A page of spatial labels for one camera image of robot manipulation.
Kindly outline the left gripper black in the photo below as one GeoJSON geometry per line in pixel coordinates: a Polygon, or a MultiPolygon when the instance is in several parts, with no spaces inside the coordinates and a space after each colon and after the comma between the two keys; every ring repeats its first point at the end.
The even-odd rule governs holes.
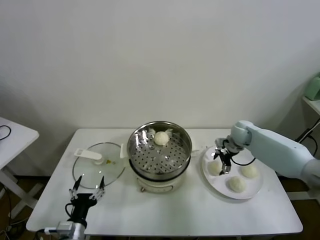
{"type": "Polygon", "coordinates": [[[80,176],[74,183],[73,188],[69,189],[70,194],[70,203],[67,206],[72,206],[73,210],[71,213],[67,211],[67,215],[69,216],[68,221],[74,223],[87,223],[86,218],[88,211],[91,207],[97,204],[97,200],[99,200],[105,194],[105,177],[103,176],[99,187],[95,191],[95,193],[78,193],[78,189],[82,180],[82,176],[80,176]]]}

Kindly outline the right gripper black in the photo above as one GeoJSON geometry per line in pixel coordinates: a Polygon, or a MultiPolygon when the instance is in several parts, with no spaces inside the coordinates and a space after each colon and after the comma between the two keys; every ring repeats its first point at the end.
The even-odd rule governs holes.
{"type": "Polygon", "coordinates": [[[231,158],[240,152],[240,146],[233,139],[218,139],[213,159],[220,158],[221,171],[219,175],[229,174],[231,171],[231,158]]]}

